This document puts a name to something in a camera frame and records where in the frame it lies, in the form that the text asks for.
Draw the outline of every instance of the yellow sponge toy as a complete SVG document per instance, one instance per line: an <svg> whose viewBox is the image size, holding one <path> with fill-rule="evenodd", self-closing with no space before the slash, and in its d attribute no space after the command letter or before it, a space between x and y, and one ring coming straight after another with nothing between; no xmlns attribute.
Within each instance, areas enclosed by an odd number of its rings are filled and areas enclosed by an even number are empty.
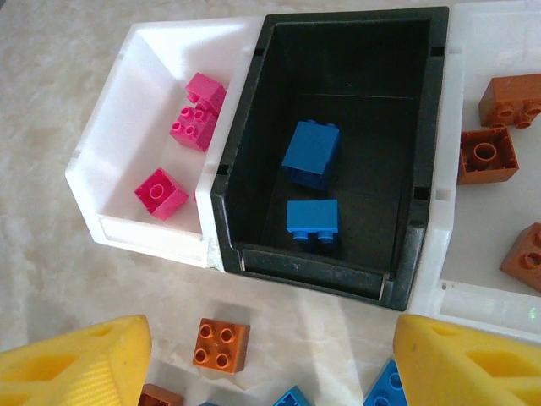
<svg viewBox="0 0 541 406"><path fill-rule="evenodd" d="M134 406L151 345L146 318L129 315L0 353L0 405Z"/></svg>
<svg viewBox="0 0 541 406"><path fill-rule="evenodd" d="M394 353L408 406L541 406L541 348L401 315Z"/></svg>

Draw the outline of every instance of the plastic bin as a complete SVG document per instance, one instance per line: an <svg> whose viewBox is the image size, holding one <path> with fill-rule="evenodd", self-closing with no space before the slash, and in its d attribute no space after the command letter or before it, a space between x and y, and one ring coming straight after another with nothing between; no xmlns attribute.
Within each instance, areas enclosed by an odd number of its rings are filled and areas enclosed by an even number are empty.
<svg viewBox="0 0 541 406"><path fill-rule="evenodd" d="M429 214L447 16L266 17L212 189L226 272L406 308ZM308 119L341 131L324 192L281 168ZM341 247L306 253L286 230L287 201L322 198L338 199Z"/></svg>
<svg viewBox="0 0 541 406"><path fill-rule="evenodd" d="M492 77L541 72L539 38L539 1L456 5L440 118L481 128L478 102ZM541 343L541 294L498 269L516 236L541 219L541 120L510 130L520 165L513 178L450 187L460 133L440 126L429 231L409 311Z"/></svg>
<svg viewBox="0 0 541 406"><path fill-rule="evenodd" d="M132 26L66 170L97 243L221 268L210 187L262 21ZM196 72L227 88L206 153L182 147L169 135L181 107L189 104L184 86ZM190 194L166 222L150 216L134 195L158 167Z"/></svg>

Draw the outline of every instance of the orange brick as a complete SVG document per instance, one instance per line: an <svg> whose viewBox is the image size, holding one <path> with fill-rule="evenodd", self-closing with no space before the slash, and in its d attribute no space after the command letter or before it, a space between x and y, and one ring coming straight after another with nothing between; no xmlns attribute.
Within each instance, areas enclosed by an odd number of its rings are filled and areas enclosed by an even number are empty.
<svg viewBox="0 0 541 406"><path fill-rule="evenodd" d="M541 292L541 222L522 230L500 269Z"/></svg>
<svg viewBox="0 0 541 406"><path fill-rule="evenodd" d="M194 365L234 374L243 370L250 326L201 319Z"/></svg>
<svg viewBox="0 0 541 406"><path fill-rule="evenodd" d="M479 102L484 127L525 129L541 113L541 74L492 78Z"/></svg>
<svg viewBox="0 0 541 406"><path fill-rule="evenodd" d="M143 386L138 406L182 406L184 398L151 383Z"/></svg>
<svg viewBox="0 0 541 406"><path fill-rule="evenodd" d="M458 184L505 182L516 171L518 161L507 127L462 133Z"/></svg>

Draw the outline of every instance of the blue duplo brick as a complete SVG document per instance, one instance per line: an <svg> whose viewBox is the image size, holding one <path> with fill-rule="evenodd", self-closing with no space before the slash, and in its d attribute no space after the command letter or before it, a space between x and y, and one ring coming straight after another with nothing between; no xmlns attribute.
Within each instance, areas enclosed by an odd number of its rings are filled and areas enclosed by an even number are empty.
<svg viewBox="0 0 541 406"><path fill-rule="evenodd" d="M381 372L369 395L364 399L364 406L407 406L406 395L394 360L390 359Z"/></svg>
<svg viewBox="0 0 541 406"><path fill-rule="evenodd" d="M286 230L298 242L317 236L332 243L338 234L338 200L290 200L287 202Z"/></svg>
<svg viewBox="0 0 541 406"><path fill-rule="evenodd" d="M298 386L292 387L284 396L274 403L274 406L312 406L308 399L303 395Z"/></svg>
<svg viewBox="0 0 541 406"><path fill-rule="evenodd" d="M334 124L299 121L281 163L289 179L326 190L331 178L340 130Z"/></svg>

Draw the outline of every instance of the white plastic bin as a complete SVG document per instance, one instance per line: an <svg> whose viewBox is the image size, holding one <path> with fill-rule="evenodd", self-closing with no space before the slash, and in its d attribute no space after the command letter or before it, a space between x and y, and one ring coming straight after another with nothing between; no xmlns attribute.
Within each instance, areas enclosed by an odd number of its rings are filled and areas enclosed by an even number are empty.
<svg viewBox="0 0 541 406"><path fill-rule="evenodd" d="M97 243L222 268L210 188L262 22L214 19L131 28L66 170ZM184 86L196 72L227 89L206 153L169 135L181 107L191 105ZM134 195L158 167L190 194L166 222L150 216Z"/></svg>
<svg viewBox="0 0 541 406"><path fill-rule="evenodd" d="M478 102L492 77L541 73L541 2L456 5L445 71L440 116L480 129ZM517 235L541 221L541 118L511 129L520 169L502 184L456 187L460 133L440 125L438 137L429 232L409 311L541 343L541 294L499 270Z"/></svg>

